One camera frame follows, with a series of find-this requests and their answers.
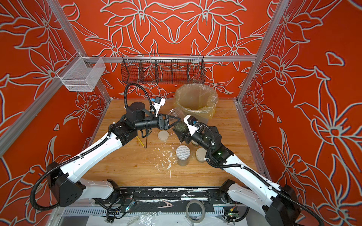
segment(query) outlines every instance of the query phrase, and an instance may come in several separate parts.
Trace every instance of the trash bag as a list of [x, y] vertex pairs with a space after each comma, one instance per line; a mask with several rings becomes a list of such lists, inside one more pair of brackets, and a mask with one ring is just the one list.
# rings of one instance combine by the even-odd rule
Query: trash bag
[[207, 123], [212, 119], [219, 96], [216, 91], [203, 84], [186, 84], [176, 90], [175, 107], [185, 115], [195, 116], [198, 121]]

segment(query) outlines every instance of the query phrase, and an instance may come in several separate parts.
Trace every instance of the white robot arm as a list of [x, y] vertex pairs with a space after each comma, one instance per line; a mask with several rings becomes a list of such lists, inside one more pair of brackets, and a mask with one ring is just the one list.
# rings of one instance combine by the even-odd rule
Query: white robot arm
[[193, 140], [207, 150], [205, 160], [209, 165], [223, 169], [247, 186], [244, 188], [227, 180], [220, 187], [220, 197], [225, 202], [231, 199], [245, 204], [264, 216], [271, 226], [298, 225], [295, 221], [301, 208], [314, 216], [319, 225], [324, 225], [318, 215], [297, 202], [295, 191], [291, 187], [282, 187], [261, 176], [225, 147], [215, 126], [209, 127], [190, 115], [184, 117], [183, 121], [186, 124], [184, 129], [181, 126], [173, 128], [180, 142], [189, 143]]
[[[82, 176], [101, 159], [135, 138], [138, 130], [145, 130], [146, 134], [143, 137], [146, 137], [152, 128], [170, 129], [181, 121], [180, 118], [171, 115], [159, 114], [165, 99], [153, 99], [156, 101], [153, 104], [151, 99], [149, 101], [153, 113], [145, 110], [145, 105], [141, 102], [128, 106], [125, 100], [126, 114], [120, 121], [109, 126], [108, 133], [73, 158], [60, 164], [51, 163], [47, 167], [47, 172], [33, 186], [30, 194], [32, 206], [37, 210], [50, 210], [57, 206], [68, 206], [78, 199], [117, 200], [121, 197], [120, 188], [114, 181], [88, 181]], [[169, 118], [176, 119], [176, 122], [169, 124]], [[231, 199], [245, 204], [265, 216], [271, 226], [294, 225], [300, 214], [300, 208], [319, 218], [313, 211], [296, 201], [292, 188], [288, 185], [281, 187], [261, 176], [225, 147], [221, 143], [221, 135], [216, 127], [208, 127], [190, 115], [187, 115], [183, 121], [187, 125], [184, 131], [173, 129], [180, 142], [195, 141], [207, 150], [205, 159], [208, 164], [225, 170], [247, 186], [244, 188], [234, 181], [227, 180], [220, 187], [220, 197], [225, 202]], [[40, 206], [35, 199], [37, 188], [45, 178], [58, 201], [53, 206]], [[100, 205], [107, 210], [117, 210]]]

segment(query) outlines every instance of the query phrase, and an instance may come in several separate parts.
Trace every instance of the cap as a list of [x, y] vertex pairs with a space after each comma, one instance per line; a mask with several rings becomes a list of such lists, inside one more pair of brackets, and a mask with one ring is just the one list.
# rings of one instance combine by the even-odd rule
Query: cap
[[206, 156], [206, 150], [203, 148], [199, 148], [196, 151], [196, 158], [199, 162], [204, 162]]
[[166, 130], [161, 130], [161, 131], [158, 133], [158, 137], [159, 137], [159, 139], [162, 140], [162, 141], [167, 140], [168, 135], [169, 135], [169, 134], [168, 134], [168, 132], [167, 132]]
[[186, 160], [190, 157], [190, 149], [185, 145], [181, 145], [176, 149], [176, 156], [181, 160]]

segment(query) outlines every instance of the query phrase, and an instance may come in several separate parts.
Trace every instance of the wooden tabletop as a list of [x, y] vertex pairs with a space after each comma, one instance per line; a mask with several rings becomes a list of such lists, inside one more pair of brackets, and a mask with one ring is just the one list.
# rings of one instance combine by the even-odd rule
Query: wooden tabletop
[[[145, 99], [128, 100], [141, 101], [148, 106]], [[166, 100], [160, 113], [168, 114], [173, 108], [173, 100]], [[108, 125], [117, 122], [125, 114], [124, 101], [113, 100], [97, 131], [95, 141], [101, 138], [108, 130]], [[256, 170], [256, 166], [249, 149], [246, 137], [240, 124], [233, 100], [219, 100], [214, 117], [208, 125], [217, 126], [222, 136], [222, 143], [233, 151], [249, 167]], [[144, 149], [137, 138], [131, 140], [122, 148], [109, 154], [84, 176], [87, 180], [114, 180], [119, 186], [221, 186], [227, 179], [242, 184], [234, 176], [223, 170], [213, 168], [206, 162], [196, 160], [196, 150], [199, 146], [192, 143], [187, 145], [191, 150], [190, 162], [187, 166], [179, 166], [176, 161], [176, 148], [180, 146], [172, 129], [168, 130], [169, 138], [166, 142], [157, 137], [159, 129], [153, 129], [148, 137], [147, 149]]]

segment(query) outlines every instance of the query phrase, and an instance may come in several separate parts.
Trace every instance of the floral wall pattern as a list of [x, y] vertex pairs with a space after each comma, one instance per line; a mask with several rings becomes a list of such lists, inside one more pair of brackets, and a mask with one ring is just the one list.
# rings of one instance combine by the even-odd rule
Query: floral wall pattern
[[[75, 53], [45, 0], [0, 0], [0, 136], [55, 79]], [[45, 225], [50, 212], [29, 203], [31, 187], [53, 161], [85, 149], [106, 107], [98, 88], [52, 97], [0, 158], [0, 225]], [[45, 183], [37, 192], [54, 204]]]
[[[126, 54], [256, 54], [277, 0], [137, 1], [59, 0], [89, 56]], [[234, 98], [251, 62], [206, 64], [206, 84], [222, 98]], [[120, 65], [110, 63], [102, 82], [123, 98]], [[175, 85], [147, 85], [151, 95], [172, 98]], [[143, 95], [139, 89], [130, 97]]]
[[272, 179], [332, 226], [362, 222], [361, 23], [358, 1], [290, 1], [242, 99]]
[[[105, 107], [98, 88], [80, 93], [60, 88], [0, 158], [0, 225], [46, 225], [51, 211], [31, 206], [31, 188], [50, 163], [88, 147]], [[56, 203], [46, 180], [36, 199], [43, 206]]]
[[0, 1], [0, 136], [75, 53], [45, 0]]

